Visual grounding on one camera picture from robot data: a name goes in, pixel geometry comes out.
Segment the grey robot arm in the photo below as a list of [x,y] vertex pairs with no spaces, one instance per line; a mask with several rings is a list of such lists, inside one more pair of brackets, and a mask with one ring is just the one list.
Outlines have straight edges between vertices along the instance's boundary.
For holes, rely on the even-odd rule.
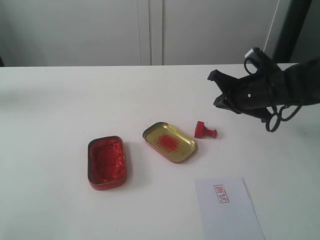
[[256,72],[245,77],[213,70],[208,78],[222,94],[214,106],[236,114],[245,114],[263,122],[271,119],[268,108],[310,106],[320,102],[320,61],[314,59],[282,70],[271,60],[256,64]]

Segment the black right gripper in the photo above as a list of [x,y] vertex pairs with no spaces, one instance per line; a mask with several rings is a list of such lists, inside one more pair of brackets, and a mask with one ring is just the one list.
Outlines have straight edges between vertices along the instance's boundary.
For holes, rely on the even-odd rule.
[[215,82],[224,93],[214,100],[213,105],[218,109],[246,114],[266,123],[274,115],[267,108],[292,105],[285,71],[269,57],[248,56],[244,65],[247,62],[256,68],[256,72],[242,78],[235,78],[217,69],[210,72],[207,79]]

